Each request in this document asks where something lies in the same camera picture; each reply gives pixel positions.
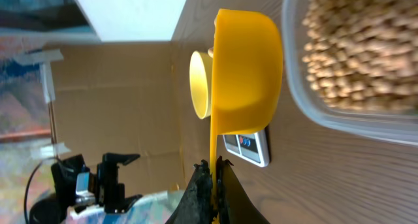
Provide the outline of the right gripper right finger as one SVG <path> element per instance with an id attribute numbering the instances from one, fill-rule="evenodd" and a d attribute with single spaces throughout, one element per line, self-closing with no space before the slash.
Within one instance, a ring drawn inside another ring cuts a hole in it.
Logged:
<path id="1" fill-rule="evenodd" d="M 217 209 L 220 224 L 269 224 L 268 220 L 256 209 L 239 179 L 233 164 L 217 159 Z"/>

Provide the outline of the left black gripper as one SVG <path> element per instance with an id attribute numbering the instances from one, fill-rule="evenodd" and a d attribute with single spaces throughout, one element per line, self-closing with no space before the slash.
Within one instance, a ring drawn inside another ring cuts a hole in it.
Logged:
<path id="1" fill-rule="evenodd" d="M 125 196 L 125 185 L 118 184 L 119 165 L 127 166 L 140 158 L 140 154 L 105 153 L 101 163 L 101 181 L 108 185 L 104 187 L 104 212 L 107 214 L 122 214 L 128 212 L 134 204 L 143 197 L 141 194 Z M 82 154 L 59 160 L 51 167 L 56 197 L 60 206 L 90 206 L 78 205 L 76 200 L 77 176 L 83 172 L 91 172 L 86 166 Z M 95 202 L 97 204 L 97 176 L 93 174 L 95 185 Z"/>

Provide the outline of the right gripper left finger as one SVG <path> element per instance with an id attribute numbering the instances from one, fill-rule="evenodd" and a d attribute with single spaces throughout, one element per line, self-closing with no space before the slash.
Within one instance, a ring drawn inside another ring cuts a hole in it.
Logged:
<path id="1" fill-rule="evenodd" d="M 193 165 L 194 173 L 180 202 L 166 224 L 211 224 L 214 219 L 212 176 L 209 164 L 202 160 Z"/>

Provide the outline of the yellow measuring scoop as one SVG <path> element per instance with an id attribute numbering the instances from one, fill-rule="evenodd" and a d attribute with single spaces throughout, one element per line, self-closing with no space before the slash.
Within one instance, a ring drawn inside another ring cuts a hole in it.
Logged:
<path id="1" fill-rule="evenodd" d="M 221 8 L 212 64 L 210 171 L 217 137 L 252 134 L 271 122 L 280 96 L 283 50 L 276 24 L 260 12 Z"/>

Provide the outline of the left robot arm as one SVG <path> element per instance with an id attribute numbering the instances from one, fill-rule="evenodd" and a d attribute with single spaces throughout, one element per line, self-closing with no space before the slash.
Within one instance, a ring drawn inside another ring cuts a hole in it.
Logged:
<path id="1" fill-rule="evenodd" d="M 55 193 L 37 201 L 31 208 L 25 204 L 25 222 L 62 223 L 70 207 L 77 214 L 91 206 L 98 206 L 110 215 L 128 212 L 142 195 L 125 196 L 125 185 L 118 181 L 118 169 L 139 158 L 137 153 L 105 153 L 94 174 L 81 154 L 64 160 L 56 157 L 51 166 Z"/>

